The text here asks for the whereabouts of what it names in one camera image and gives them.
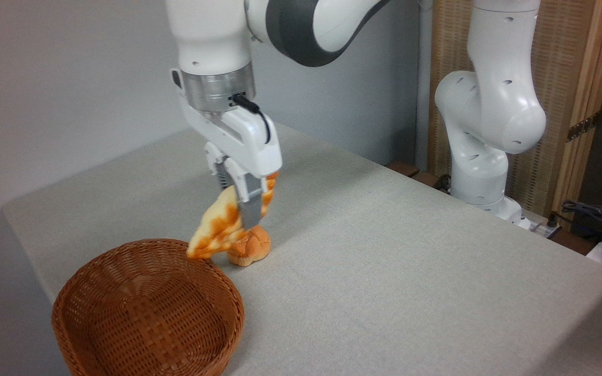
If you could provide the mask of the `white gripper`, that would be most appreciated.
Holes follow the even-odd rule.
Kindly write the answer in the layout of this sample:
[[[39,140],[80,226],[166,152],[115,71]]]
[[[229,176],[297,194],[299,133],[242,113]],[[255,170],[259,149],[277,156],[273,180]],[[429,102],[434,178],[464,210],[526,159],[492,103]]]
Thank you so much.
[[[211,174],[221,190],[235,186],[241,223],[249,231],[261,220],[261,178],[282,167],[275,124],[252,101],[252,69],[209,76],[172,69],[171,76],[187,124],[207,141]]]

